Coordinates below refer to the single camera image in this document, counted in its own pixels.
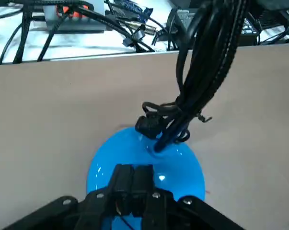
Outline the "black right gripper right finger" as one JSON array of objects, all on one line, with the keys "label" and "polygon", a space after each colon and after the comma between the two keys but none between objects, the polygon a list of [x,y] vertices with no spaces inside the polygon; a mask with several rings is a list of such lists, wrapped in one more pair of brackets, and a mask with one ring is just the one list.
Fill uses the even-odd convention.
[{"label": "black right gripper right finger", "polygon": [[141,230],[242,230],[243,227],[200,200],[173,194],[155,186],[153,166],[135,168],[132,183],[132,214],[141,217]]}]

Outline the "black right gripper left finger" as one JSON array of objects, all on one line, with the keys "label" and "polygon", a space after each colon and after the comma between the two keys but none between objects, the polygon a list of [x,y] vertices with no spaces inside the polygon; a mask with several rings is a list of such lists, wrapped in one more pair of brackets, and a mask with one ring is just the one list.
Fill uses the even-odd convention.
[{"label": "black right gripper left finger", "polygon": [[20,218],[7,230],[115,230],[116,219],[131,213],[134,168],[118,164],[107,186],[89,192],[83,201],[61,196]]}]

